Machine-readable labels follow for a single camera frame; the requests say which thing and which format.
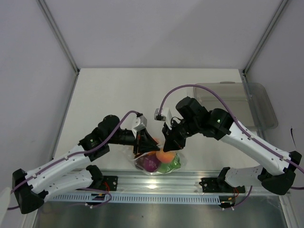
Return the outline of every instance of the metal beam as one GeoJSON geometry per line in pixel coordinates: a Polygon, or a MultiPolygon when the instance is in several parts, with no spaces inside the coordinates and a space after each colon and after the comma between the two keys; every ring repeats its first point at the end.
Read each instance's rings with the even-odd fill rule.
{"type": "Polygon", "coordinates": [[[287,4],[290,2],[290,0],[282,0],[279,7],[277,8],[274,16],[272,17],[270,23],[267,26],[267,29],[265,30],[264,34],[262,35],[255,51],[253,52],[252,56],[250,57],[249,61],[246,64],[246,67],[244,69],[244,75],[248,73],[249,69],[251,68],[252,64],[254,63],[255,59],[257,58],[258,54],[262,50],[264,44],[266,43],[269,35],[274,30],[275,25],[279,21],[283,11],[286,9],[287,4]]]}
{"type": "Polygon", "coordinates": [[[54,17],[51,14],[51,11],[48,8],[47,3],[45,2],[45,0],[36,0],[37,4],[39,5],[43,15],[45,16],[51,30],[53,31],[62,51],[64,52],[64,54],[66,55],[71,67],[74,69],[74,71],[76,73],[78,73],[79,69],[76,65],[76,62],[67,46],[66,41],[64,40],[58,25],[56,24],[54,17]]]}

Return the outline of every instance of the robotic arm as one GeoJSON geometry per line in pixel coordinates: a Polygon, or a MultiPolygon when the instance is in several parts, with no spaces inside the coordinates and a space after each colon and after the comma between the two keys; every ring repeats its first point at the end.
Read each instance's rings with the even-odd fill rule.
{"type": "Polygon", "coordinates": [[[98,124],[97,128],[80,140],[79,144],[68,153],[34,170],[27,172],[22,169],[16,170],[13,173],[13,188],[31,178],[14,191],[21,213],[30,213],[41,207],[50,198],[64,192],[80,188],[100,189],[103,175],[95,165],[89,165],[76,174],[67,173],[108,153],[110,151],[108,143],[131,145],[135,154],[159,150],[158,143],[146,130],[147,119],[142,114],[137,114],[131,130],[118,128],[104,146],[92,153],[83,153],[83,151],[88,152],[101,145],[119,122],[117,116],[108,115],[98,124]]]}
{"type": "Polygon", "coordinates": [[[208,112],[194,98],[182,99],[176,105],[176,109],[183,117],[179,123],[172,119],[169,109],[163,109],[161,115],[158,115],[158,109],[155,112],[156,120],[165,121],[162,129],[166,140],[164,152],[183,149],[186,138],[201,133],[238,148],[261,164],[245,169],[223,168],[216,181],[221,192],[231,192],[232,187],[244,185],[262,185],[268,191],[278,195],[285,195],[290,189],[295,179],[296,167],[286,160],[291,160],[298,165],[301,154],[296,151],[282,151],[272,146],[258,136],[253,136],[252,132],[238,122],[251,135],[247,137],[228,112],[219,108],[208,112]],[[257,144],[253,138],[258,139],[264,146],[257,144]],[[265,147],[276,151],[284,159],[273,155],[265,147]]]}

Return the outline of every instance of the plastic container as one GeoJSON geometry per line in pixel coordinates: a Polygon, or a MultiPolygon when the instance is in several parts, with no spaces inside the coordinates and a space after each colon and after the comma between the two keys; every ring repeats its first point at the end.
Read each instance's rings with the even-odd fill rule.
{"type": "MultiPolygon", "coordinates": [[[[250,130],[276,128],[278,121],[265,88],[259,83],[247,83],[248,95],[242,83],[200,83],[217,93],[235,117],[250,130]]],[[[218,99],[204,89],[194,88],[194,98],[207,108],[225,109],[218,99]]]]}

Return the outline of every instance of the white table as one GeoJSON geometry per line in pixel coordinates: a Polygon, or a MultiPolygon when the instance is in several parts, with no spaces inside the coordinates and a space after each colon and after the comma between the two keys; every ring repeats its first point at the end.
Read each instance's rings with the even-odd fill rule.
{"type": "MultiPolygon", "coordinates": [[[[76,145],[84,136],[109,114],[122,118],[130,110],[136,110],[148,119],[148,132],[163,139],[163,122],[154,120],[169,90],[183,84],[241,82],[236,69],[169,69],[169,68],[87,68],[81,69],[71,104],[66,116],[55,157],[76,145]]],[[[180,89],[169,96],[165,107],[173,116],[180,116],[175,105],[193,89],[180,89]]],[[[134,115],[123,123],[130,128],[134,115]]],[[[111,151],[94,161],[101,169],[136,170],[124,157],[124,146],[110,145],[111,151]]],[[[181,171],[219,171],[223,167],[244,168],[258,165],[253,159],[227,145],[203,135],[187,139],[182,151],[186,159],[181,171]]]]}

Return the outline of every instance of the white wall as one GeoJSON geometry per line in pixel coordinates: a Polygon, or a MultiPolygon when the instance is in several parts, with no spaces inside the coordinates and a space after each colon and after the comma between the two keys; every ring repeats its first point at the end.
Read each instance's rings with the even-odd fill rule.
{"type": "MultiPolygon", "coordinates": [[[[37,3],[0,1],[0,190],[16,169],[47,161],[74,78],[37,3]]],[[[20,221],[7,212],[2,227],[20,221]]]]}
{"type": "Polygon", "coordinates": [[[46,0],[84,67],[243,69],[281,0],[46,0]]]}
{"type": "MultiPolygon", "coordinates": [[[[249,80],[267,90],[279,121],[266,133],[268,140],[287,151],[304,155],[304,1],[292,0],[249,72],[249,80]],[[294,146],[290,129],[294,130],[294,146]]],[[[295,186],[304,186],[297,172],[295,186]]],[[[292,192],[297,218],[304,227],[304,191],[292,192]]]]}

